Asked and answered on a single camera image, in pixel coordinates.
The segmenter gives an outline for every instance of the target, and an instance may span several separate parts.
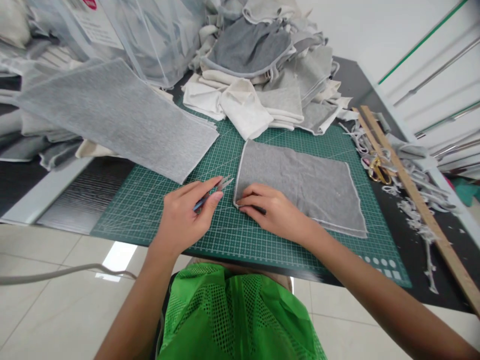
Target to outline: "white wall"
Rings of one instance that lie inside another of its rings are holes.
[[[312,9],[309,19],[329,37],[334,55],[357,61],[377,80],[458,3],[458,0],[296,1],[303,13]],[[480,3],[469,0],[382,83],[382,90],[395,103],[479,36]],[[480,100],[480,44],[397,109],[412,132],[416,132],[477,100]],[[474,129],[480,129],[480,109],[430,132],[420,142],[438,148]],[[480,153],[480,146],[446,157],[443,163],[474,153]]]

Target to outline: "label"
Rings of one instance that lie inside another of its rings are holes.
[[[64,3],[92,43],[124,49],[99,0],[64,0]]]

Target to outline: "green mesh shirt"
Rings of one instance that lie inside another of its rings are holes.
[[[260,274],[198,263],[170,292],[158,359],[326,359],[305,306]]]

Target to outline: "fingers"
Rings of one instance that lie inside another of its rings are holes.
[[[210,180],[201,182],[197,186],[193,187],[190,191],[185,193],[185,197],[188,197],[188,200],[191,203],[196,203],[198,200],[203,198],[206,193],[212,190],[221,180],[223,176],[212,177]]]
[[[178,188],[177,190],[173,191],[172,194],[175,194],[175,197],[179,198],[182,195],[188,193],[190,190],[192,190],[193,188],[195,188],[199,184],[201,184],[201,181],[198,181],[198,180],[194,181],[194,182],[191,182],[191,183],[188,183],[187,185],[182,186],[182,187]]]
[[[264,196],[250,195],[250,196],[241,198],[236,203],[239,206],[255,205],[265,210],[268,210],[269,205],[271,203],[271,198],[264,197]]]
[[[263,214],[261,214],[259,211],[255,210],[253,207],[242,206],[239,210],[242,213],[247,214],[253,220],[255,220],[257,222],[257,224],[260,225],[261,228],[263,228],[265,226],[267,218]]]
[[[203,204],[203,207],[201,208],[201,213],[200,215],[198,215],[197,219],[201,222],[207,223],[208,227],[210,227],[215,209],[217,208],[217,205],[219,204],[223,196],[224,193],[221,191],[215,191],[212,195],[210,195],[205,201],[205,204]]]
[[[242,197],[246,198],[247,196],[250,196],[252,194],[257,194],[257,195],[273,198],[279,193],[280,191],[274,189],[273,187],[254,182],[252,185],[250,185],[245,190],[243,190]]]

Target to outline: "person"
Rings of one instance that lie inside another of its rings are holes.
[[[96,359],[326,359],[305,307],[262,274],[234,274],[195,263],[170,286],[163,338],[156,329],[179,255],[210,228],[223,196],[194,205],[221,176],[167,194],[158,233]],[[479,359],[462,337],[401,287],[330,236],[280,191],[254,183],[237,202],[262,229],[310,251],[353,294],[386,333],[414,359]],[[258,211],[255,207],[266,210]]]

